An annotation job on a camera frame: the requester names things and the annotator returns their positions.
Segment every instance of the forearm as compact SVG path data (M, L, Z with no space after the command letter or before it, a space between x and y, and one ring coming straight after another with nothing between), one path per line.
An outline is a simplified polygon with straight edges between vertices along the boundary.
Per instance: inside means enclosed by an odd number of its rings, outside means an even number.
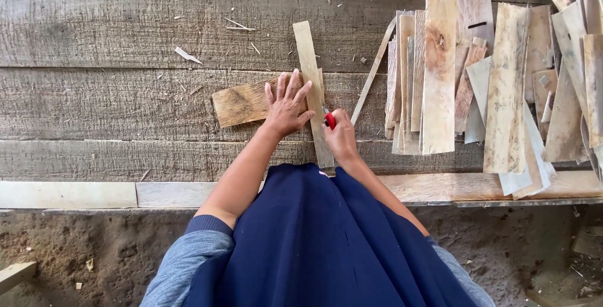
M236 219L258 194L264 172L279 141L276 134L264 126L260 127L224 172L195 216L213 215L233 228Z
M429 232L425 229L423 224L414 216L411 211L404 206L400 200L394 195L389 188L387 188L379 178L373 173L373 171L366 165L366 163L360 157L354 157L348 161L340 163L341 167L351 177L361 183L373 197L386 205L397 215L404 217L411 221L423 235L429 235Z

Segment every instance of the dirt floor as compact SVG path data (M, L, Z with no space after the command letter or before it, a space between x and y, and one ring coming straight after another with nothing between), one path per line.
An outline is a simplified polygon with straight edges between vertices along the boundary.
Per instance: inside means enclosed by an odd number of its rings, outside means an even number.
M602 289L603 262L570 250L585 206L412 210L499 307L525 306L526 288L559 299ZM31 283L2 295L0 306L136 306L190 218L2 218L0 267L38 261L39 272ZM89 259L94 259L91 272L85 264ZM77 282L83 284L81 290L76 290Z

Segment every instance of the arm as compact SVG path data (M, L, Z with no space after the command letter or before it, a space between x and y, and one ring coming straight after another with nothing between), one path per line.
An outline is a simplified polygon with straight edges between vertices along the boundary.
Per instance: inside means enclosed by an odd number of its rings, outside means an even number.
M266 83L266 98L270 106L266 121L224 172L195 216L213 215L233 228L236 219L258 194L268 161L277 144L283 137L301 129L314 115L313 111L306 111L297 116L302 101L312 87L312 81L308 81L296 93L299 71L296 69L293 72L285 90L286 76L286 72L279 76L276 96L273 95L270 84Z
M373 171L358 155L354 126L352 126L347 113L344 110L336 109L333 111L333 116L336 122L335 129L331 130L329 127L323 127L323 129L325 138L339 165L346 173L361 183L375 199L386 205L397 215L411 221L423 235L428 236L429 232L414 214L375 176Z

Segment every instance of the sleeve cuff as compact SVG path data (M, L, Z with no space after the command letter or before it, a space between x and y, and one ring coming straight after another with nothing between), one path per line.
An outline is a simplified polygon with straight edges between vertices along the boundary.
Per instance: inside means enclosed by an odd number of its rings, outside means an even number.
M232 236L232 229L213 215L197 215L192 218L188 227L186 227L185 234L198 230L215 230L216 232Z
M435 240L431 237L431 235L426 236L425 239L427 240L427 243L432 245L432 246L437 246L438 242L435 242Z

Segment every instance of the red utility knife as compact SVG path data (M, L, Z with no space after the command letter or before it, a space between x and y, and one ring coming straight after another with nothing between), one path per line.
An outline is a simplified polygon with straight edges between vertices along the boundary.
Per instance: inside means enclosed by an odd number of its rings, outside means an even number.
M335 117L333 116L333 114L331 114L331 112L329 112L329 110L327 109L327 107L323 104L323 111L324 111L324 124L327 125L327 127L330 127L331 130L335 129Z

